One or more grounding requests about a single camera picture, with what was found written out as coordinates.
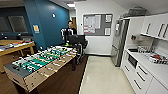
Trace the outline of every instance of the wall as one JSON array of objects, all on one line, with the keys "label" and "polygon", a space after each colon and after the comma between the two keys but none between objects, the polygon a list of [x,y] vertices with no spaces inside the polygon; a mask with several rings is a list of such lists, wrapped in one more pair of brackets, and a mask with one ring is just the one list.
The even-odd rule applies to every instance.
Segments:
[{"label": "wall", "polygon": [[0,17],[5,18],[6,24],[9,29],[8,33],[3,33],[4,36],[18,36],[18,33],[13,32],[10,22],[8,20],[8,16],[23,16],[28,34],[32,34],[25,7],[15,7],[15,8],[13,7],[13,8],[0,8]]},{"label": "wall", "polygon": [[[24,3],[38,48],[61,44],[60,30],[68,27],[69,10],[48,0],[24,0]],[[39,26],[40,33],[34,33],[33,25]]]},{"label": "wall", "polygon": [[73,17],[76,17],[76,10],[69,11],[69,19],[72,20]]},{"label": "wall", "polygon": [[159,51],[168,56],[168,41],[155,39],[154,46],[156,46]]},{"label": "wall", "polygon": [[87,0],[75,2],[78,34],[83,34],[83,15],[84,14],[113,14],[111,35],[110,36],[86,36],[88,46],[86,54],[111,55],[113,32],[115,22],[119,15],[126,13],[127,10],[116,4],[112,0]]}]

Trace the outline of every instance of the white tile floor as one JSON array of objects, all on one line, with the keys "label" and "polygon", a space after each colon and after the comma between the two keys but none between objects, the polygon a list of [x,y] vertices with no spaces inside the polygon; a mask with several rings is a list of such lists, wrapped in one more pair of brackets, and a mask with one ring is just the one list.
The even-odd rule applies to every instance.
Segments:
[{"label": "white tile floor", "polygon": [[89,56],[79,94],[135,94],[110,57]]}]

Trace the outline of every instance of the foosball table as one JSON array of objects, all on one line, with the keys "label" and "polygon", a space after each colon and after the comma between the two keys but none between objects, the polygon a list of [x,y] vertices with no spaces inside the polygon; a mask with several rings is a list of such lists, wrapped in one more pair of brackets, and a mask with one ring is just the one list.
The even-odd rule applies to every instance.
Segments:
[{"label": "foosball table", "polygon": [[38,94],[37,86],[70,60],[73,60],[72,70],[76,69],[76,52],[73,48],[55,46],[5,65],[4,69],[19,94],[24,94],[25,90]]}]

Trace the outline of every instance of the dark hair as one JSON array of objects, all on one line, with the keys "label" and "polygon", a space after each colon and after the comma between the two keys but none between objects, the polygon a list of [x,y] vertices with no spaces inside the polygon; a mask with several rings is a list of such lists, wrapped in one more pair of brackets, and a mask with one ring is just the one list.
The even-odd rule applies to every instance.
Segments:
[{"label": "dark hair", "polygon": [[[72,21],[68,21],[68,24],[69,24],[70,22],[72,22]],[[72,24],[73,24],[73,22],[72,22]]]}]

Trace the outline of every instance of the sink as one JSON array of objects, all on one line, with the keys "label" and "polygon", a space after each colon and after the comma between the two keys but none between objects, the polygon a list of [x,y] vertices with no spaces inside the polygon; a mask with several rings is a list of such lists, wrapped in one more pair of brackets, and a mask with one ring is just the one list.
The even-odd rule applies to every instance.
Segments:
[{"label": "sink", "polygon": [[130,52],[138,52],[138,49],[128,49]]}]

